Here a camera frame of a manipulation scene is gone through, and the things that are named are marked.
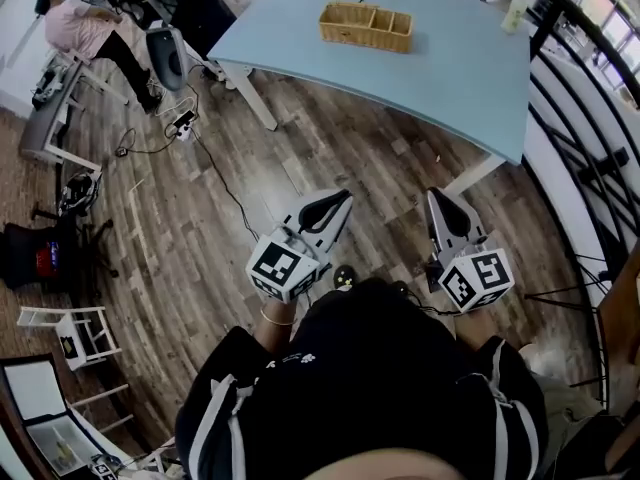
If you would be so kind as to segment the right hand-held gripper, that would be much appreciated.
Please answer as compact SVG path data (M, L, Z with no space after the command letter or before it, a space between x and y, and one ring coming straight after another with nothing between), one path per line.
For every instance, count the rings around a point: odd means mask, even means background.
M461 197L428 189L425 212L429 236L437 254L446 240L476 242L485 236L479 215ZM437 261L431 279L453 303L456 314L475 311L498 301L514 286L514 276L503 248L489 248L490 240L460 250L447 265Z

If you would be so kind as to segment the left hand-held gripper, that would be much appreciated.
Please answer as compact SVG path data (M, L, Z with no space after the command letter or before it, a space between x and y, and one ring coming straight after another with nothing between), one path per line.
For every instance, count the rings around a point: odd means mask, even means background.
M299 198L270 235L261 235L246 265L258 290L282 303L308 292L329 268L329 250L353 206L347 189L324 189Z

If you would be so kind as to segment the woven wicker basket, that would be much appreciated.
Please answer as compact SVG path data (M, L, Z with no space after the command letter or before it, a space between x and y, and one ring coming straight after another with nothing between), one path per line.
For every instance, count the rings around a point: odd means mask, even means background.
M319 17L324 41L407 54L412 47L410 14L355 2L328 2Z

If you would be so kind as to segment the person's right forearm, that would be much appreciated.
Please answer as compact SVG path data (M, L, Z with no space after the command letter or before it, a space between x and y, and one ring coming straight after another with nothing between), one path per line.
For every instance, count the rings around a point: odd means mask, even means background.
M453 319L456 339L470 350L479 350L499 329L489 309L466 312Z

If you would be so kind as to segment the white power strip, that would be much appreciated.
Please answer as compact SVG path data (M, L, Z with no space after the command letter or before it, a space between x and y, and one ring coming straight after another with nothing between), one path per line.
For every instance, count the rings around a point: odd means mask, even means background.
M192 110L182 113L174 122L175 138L181 142L189 139L193 122L196 120L196 114Z

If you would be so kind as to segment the person's torso in black top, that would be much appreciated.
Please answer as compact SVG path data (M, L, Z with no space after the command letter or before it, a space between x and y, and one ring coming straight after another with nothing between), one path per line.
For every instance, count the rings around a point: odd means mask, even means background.
M444 465L466 480L532 480L548 441L542 391L494 336L472 351L389 283L332 291L273 355L232 328L175 423L191 480L304 480L395 452L392 476Z

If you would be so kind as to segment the brown wooden cabinet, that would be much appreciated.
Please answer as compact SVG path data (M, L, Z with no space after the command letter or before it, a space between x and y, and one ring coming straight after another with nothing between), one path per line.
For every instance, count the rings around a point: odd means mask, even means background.
M611 472L640 444L640 239L598 306L607 352L609 412L629 417L605 454Z

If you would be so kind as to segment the pale green bottle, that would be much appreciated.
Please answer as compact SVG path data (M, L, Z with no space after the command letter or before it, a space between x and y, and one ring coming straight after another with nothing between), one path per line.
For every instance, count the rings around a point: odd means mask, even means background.
M527 0L511 0L505 17L501 23L501 28L506 34L514 34L523 17L527 13Z

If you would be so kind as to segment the black metal railing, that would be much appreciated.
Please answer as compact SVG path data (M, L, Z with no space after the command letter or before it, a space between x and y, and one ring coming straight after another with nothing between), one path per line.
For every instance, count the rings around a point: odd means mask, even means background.
M506 9L511 0L495 0ZM622 400L630 353L613 344L601 302L640 239L640 56L572 0L529 0L533 42L520 166L466 192L505 248L515 288L500 302L510 336L538 345L543 369Z

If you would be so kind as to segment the black tripod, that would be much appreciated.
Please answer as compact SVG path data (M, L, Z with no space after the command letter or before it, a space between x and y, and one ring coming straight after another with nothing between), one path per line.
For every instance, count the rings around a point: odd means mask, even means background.
M57 216L35 206L31 219L37 218L54 222L45 231L47 237L58 246L57 271L53 277L40 280L43 289L51 293L67 293L73 304L100 301L99 270L112 279L119 277L118 270L101 250L102 239L114 227L113 220L109 219L96 227L92 223L80 223L76 215Z

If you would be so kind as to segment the black office chair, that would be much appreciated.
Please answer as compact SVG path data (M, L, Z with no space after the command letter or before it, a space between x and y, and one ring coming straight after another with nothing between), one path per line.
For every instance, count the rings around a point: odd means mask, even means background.
M170 24L203 59L236 21L223 0L179 0Z

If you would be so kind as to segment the black and white helmet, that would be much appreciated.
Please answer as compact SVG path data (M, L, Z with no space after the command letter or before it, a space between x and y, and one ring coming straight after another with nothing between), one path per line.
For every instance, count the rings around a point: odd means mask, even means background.
M85 217L96 202L101 184L101 173L79 172L62 188L57 205L59 217Z

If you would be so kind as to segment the white step stool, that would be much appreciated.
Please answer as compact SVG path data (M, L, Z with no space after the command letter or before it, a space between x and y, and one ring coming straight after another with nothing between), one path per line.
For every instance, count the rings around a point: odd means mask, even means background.
M109 327L105 306L69 309L21 306L17 326L54 330L71 371L122 352Z

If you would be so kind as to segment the grey desk with white legs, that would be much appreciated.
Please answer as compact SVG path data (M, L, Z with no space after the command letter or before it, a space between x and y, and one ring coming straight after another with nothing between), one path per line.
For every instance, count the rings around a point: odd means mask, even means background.
M91 68L91 62L77 52L58 52L51 58L54 68L60 75L52 79L56 91L37 110L33 110L27 121L19 144L19 152L26 157L32 157L48 163L63 164L65 161L74 163L93 173L100 174L102 167L85 158L77 156L57 145L54 136L61 130L60 123L65 124L70 111L75 109L80 113L86 111L74 96L74 90L81 80L88 83L103 95L109 95L124 106L130 100L113 86L101 79Z

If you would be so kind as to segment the white board with black frame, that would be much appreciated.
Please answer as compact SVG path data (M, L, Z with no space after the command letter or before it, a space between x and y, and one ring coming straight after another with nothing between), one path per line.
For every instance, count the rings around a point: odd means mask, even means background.
M0 359L0 374L23 422L47 421L67 413L52 354Z

